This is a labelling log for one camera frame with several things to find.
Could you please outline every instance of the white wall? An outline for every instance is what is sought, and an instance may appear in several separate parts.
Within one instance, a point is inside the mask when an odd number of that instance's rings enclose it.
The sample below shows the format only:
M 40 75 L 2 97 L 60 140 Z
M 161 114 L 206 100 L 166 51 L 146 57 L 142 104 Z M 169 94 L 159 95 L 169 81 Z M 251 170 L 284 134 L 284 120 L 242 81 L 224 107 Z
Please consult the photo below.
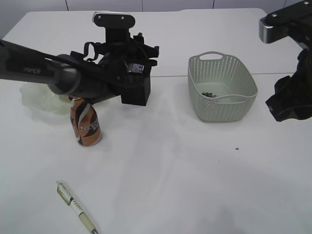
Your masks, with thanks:
M 142 0 L 67 0 L 70 11 L 142 11 Z
M 302 0 L 286 0 L 285 7 L 286 7 L 286 6 L 293 5 L 293 4 L 298 3 L 298 2 L 300 2 L 300 1 L 302 1 Z
M 65 0 L 0 0 L 0 38 L 28 12 L 66 10 Z

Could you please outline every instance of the nescafe can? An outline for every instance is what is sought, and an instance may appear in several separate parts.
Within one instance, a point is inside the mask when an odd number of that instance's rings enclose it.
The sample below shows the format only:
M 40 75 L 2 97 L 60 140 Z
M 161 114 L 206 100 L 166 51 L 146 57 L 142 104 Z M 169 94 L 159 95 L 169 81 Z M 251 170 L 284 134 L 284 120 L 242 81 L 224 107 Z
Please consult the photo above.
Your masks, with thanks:
M 101 129 L 97 113 L 83 98 L 72 99 L 70 121 L 80 145 L 91 146 L 100 140 Z

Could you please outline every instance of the logo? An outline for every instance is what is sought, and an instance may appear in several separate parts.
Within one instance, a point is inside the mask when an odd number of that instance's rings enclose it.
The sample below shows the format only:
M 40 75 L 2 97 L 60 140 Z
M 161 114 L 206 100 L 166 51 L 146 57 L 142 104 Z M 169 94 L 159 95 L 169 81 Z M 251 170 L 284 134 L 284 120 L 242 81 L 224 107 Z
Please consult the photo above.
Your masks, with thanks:
M 39 75 L 41 73 L 41 69 L 25 67 L 24 68 L 24 72 L 28 72 L 28 73 L 38 74 Z
M 87 131 L 87 130 L 90 130 L 90 129 L 97 129 L 98 128 L 98 120 L 94 121 L 93 123 L 91 123 L 90 125 L 87 125 L 87 126 L 84 126 L 84 127 L 80 127 L 81 130 L 83 131 Z

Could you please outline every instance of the basket handle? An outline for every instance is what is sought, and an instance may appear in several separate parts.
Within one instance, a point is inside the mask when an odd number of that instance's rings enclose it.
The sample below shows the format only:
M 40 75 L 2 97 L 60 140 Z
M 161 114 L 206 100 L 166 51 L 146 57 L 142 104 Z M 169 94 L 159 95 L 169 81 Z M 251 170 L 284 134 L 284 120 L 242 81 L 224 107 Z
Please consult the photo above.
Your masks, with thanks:
M 231 94 L 231 95 L 225 95 L 225 96 L 221 96 L 221 97 L 207 97 L 207 98 L 211 98 L 213 100 L 221 100 L 221 99 L 225 99 L 225 98 L 239 98 L 240 101 L 237 101 L 237 102 L 229 102 L 228 104 L 232 104 L 232 103 L 244 103 L 247 101 L 247 98 L 243 95 L 236 95 L 236 94 Z
M 224 56 L 226 56 L 225 54 L 217 52 L 217 51 L 210 51 L 210 52 L 206 52 L 206 53 L 197 55 L 196 57 L 198 57 L 200 60 L 206 60 L 206 59 L 201 59 L 200 58 L 200 57 L 205 56 L 205 55 L 220 55 L 221 56 L 221 58 L 217 58 L 217 59 L 214 59 L 214 60 L 220 60 L 220 59 L 223 59 Z

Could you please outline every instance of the plastic basket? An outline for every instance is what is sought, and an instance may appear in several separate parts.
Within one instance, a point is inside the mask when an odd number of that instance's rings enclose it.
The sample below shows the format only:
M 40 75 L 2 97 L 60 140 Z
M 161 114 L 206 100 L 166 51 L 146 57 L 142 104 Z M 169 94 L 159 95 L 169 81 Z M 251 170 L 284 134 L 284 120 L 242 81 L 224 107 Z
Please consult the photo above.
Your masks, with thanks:
M 221 59 L 202 60 L 217 54 Z M 207 52 L 189 59 L 188 83 L 192 105 L 198 117 L 207 122 L 242 119 L 251 108 L 258 89 L 252 75 L 236 57 Z M 212 93 L 216 97 L 207 97 Z

